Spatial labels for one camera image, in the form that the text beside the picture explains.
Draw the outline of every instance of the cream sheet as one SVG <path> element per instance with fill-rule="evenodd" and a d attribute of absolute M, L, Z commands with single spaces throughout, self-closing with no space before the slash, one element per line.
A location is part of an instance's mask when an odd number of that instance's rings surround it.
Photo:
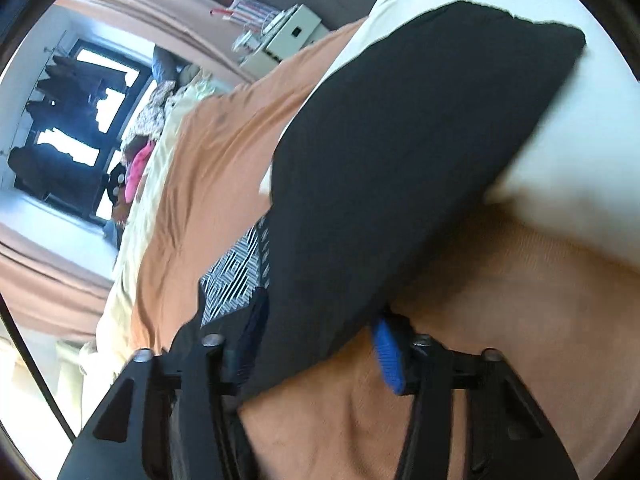
<path fill-rule="evenodd" d="M 207 74 L 201 72 L 196 76 L 166 118 L 162 137 L 146 166 L 143 175 L 145 189 L 140 201 L 134 200 L 131 207 L 113 269 L 113 287 L 96 329 L 98 353 L 108 372 L 119 373 L 130 356 L 129 326 L 136 299 L 138 269 L 154 230 L 156 212 L 174 158 L 174 148 L 180 137 L 182 119 L 205 97 L 224 93 L 223 88 L 223 84 Z"/>

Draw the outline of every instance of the black cable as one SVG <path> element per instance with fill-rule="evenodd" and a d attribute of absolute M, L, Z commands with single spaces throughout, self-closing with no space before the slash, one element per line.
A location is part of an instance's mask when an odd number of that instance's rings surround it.
<path fill-rule="evenodd" d="M 29 370 L 29 372 L 31 373 L 33 380 L 36 382 L 38 389 L 40 390 L 40 393 L 47 401 L 47 404 L 49 405 L 51 411 L 56 416 L 56 419 L 58 420 L 60 426 L 62 426 L 62 429 L 65 431 L 66 436 L 68 436 L 71 443 L 73 443 L 76 439 L 76 434 L 74 433 L 74 430 L 71 429 L 71 426 L 69 426 L 69 423 L 66 421 L 65 416 L 62 414 L 62 411 L 60 411 L 60 407 L 58 406 L 56 399 L 54 399 L 51 390 L 49 390 L 44 377 L 40 373 L 40 369 L 38 368 L 36 361 L 33 360 L 31 352 L 29 352 L 24 339 L 22 339 L 22 335 L 20 334 L 20 331 L 18 330 L 18 327 L 14 322 L 14 318 L 9 312 L 9 308 L 6 306 L 6 302 L 4 301 L 4 297 L 2 296 L 2 294 L 0 294 L 0 319 L 2 320 L 2 322 L 4 322 L 4 326 L 6 328 L 6 331 L 9 333 L 9 337 L 11 337 L 11 340 L 14 342 L 14 345 L 18 353 L 20 354 L 20 357 L 22 357 L 22 360 L 27 365 L 27 370 Z"/>

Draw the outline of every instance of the white pillow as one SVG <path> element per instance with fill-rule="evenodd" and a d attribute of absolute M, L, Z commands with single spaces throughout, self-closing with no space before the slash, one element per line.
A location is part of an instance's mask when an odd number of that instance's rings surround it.
<path fill-rule="evenodd" d="M 377 0 L 320 84 L 371 43 L 453 1 Z M 526 223 L 640 267 L 640 84 L 622 54 L 579 0 L 469 1 L 575 25 L 587 42 L 574 74 L 487 199 L 511 202 Z M 269 192 L 270 174 L 261 192 Z"/>

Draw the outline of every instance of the black and white patterned cloth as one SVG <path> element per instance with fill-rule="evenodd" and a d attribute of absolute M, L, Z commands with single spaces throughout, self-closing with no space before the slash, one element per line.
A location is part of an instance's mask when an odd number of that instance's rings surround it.
<path fill-rule="evenodd" d="M 249 305 L 257 286 L 269 286 L 269 229 L 263 216 L 201 277 L 202 326 Z"/>

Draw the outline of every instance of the pink plush toy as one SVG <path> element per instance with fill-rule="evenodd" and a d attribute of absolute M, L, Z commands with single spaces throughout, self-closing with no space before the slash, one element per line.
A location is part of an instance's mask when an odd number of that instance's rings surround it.
<path fill-rule="evenodd" d="M 129 168 L 127 168 L 127 185 L 124 189 L 124 200 L 127 203 L 133 202 L 138 190 L 138 184 L 142 179 L 142 174 L 145 172 L 146 164 L 149 161 L 149 157 L 156 146 L 154 140 L 150 140 L 144 148 L 142 148 L 138 154 L 133 158 L 133 161 Z"/>

